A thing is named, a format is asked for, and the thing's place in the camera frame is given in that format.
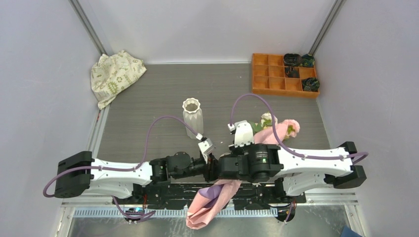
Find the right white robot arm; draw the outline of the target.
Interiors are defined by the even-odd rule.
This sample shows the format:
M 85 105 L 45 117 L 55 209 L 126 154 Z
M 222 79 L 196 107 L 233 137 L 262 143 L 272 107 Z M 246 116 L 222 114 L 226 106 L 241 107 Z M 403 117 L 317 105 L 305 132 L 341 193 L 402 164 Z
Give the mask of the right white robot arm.
M 276 177 L 274 196 L 285 203 L 305 191 L 332 185 L 352 189 L 367 179 L 363 166 L 354 165 L 349 155 L 354 143 L 329 150 L 299 150 L 291 153 L 278 145 L 251 144 L 237 147 L 218 160 L 219 179 L 250 183 L 266 182 Z

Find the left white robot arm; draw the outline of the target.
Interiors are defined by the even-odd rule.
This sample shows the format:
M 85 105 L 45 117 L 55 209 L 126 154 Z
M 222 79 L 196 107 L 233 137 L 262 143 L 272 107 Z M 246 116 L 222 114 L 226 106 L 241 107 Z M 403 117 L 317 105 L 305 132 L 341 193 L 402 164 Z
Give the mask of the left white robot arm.
M 165 158 L 135 163 L 93 159 L 90 151 L 79 152 L 59 162 L 55 198 L 74 198 L 81 194 L 102 194 L 140 203 L 144 190 L 139 186 L 168 185 L 173 179 L 201 175 L 206 181 L 218 179 L 218 160 L 212 155 L 198 159 L 185 152 Z

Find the pink flower bouquet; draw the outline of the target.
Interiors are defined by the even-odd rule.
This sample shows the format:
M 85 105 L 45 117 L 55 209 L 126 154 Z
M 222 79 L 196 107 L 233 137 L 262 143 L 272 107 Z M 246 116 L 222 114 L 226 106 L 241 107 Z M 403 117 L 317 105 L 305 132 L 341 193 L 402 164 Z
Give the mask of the pink flower bouquet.
M 256 144 L 279 144 L 274 137 L 271 122 L 271 114 L 267 112 L 261 116 L 259 123 L 251 123 Z M 285 119 L 282 122 L 275 120 L 275 129 L 279 140 L 283 142 L 297 136 L 300 124 L 294 119 Z M 241 184 L 241 180 L 221 179 L 209 188 L 199 189 L 188 208 L 186 226 L 194 230 L 207 226 L 237 193 Z

